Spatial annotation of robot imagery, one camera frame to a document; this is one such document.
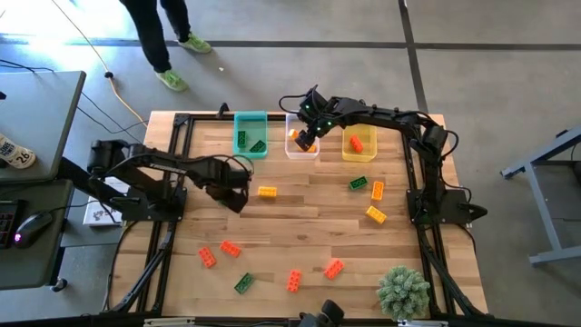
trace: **person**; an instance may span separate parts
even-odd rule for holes
[[[170,55],[163,39],[162,22],[157,14],[157,0],[120,0],[135,23],[139,41],[147,61],[157,77],[173,91],[183,91],[188,85],[170,65]],[[210,45],[190,30],[188,8],[184,0],[160,0],[162,8],[178,37],[179,45],[200,54],[209,53]]]

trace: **succulent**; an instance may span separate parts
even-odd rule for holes
[[[411,320],[425,314],[429,303],[429,282],[424,281],[419,272],[405,266],[394,267],[379,280],[379,286],[377,294],[381,311],[394,321]]]

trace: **plastic container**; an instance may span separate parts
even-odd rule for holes
[[[239,146],[239,132],[246,133],[246,144]],[[237,112],[234,114],[234,136],[232,151],[252,159],[261,159],[268,153],[268,123],[264,111]],[[259,141],[264,147],[259,152],[251,152],[251,148]]]
[[[356,153],[350,143],[352,135],[357,135],[363,151]],[[367,163],[378,155],[378,128],[367,124],[356,124],[343,130],[343,160]]]
[[[289,131],[291,129],[300,133],[301,130],[306,129],[307,125],[303,123],[296,114],[287,114],[286,118],[286,131],[284,133],[284,151],[290,159],[315,159],[319,155],[320,151],[320,140],[319,137],[315,138],[314,146],[316,150],[314,153],[308,153],[302,151],[299,146],[289,137]]]

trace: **teal container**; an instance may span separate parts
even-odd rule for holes
[[[266,156],[269,151],[267,117],[268,115],[264,111],[237,112],[234,114],[234,136],[232,142],[234,154],[245,155],[251,159],[261,159]],[[246,134],[246,142],[238,139],[239,135],[242,134]],[[251,152],[252,147],[259,144],[260,141],[264,143],[264,146],[256,152]]]

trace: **yellow container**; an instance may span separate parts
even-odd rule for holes
[[[354,134],[357,135],[363,145],[363,151],[360,154],[353,150],[350,143],[350,138]],[[370,162],[371,159],[378,155],[378,128],[367,124],[348,126],[343,130],[342,152],[343,160],[360,163]]]

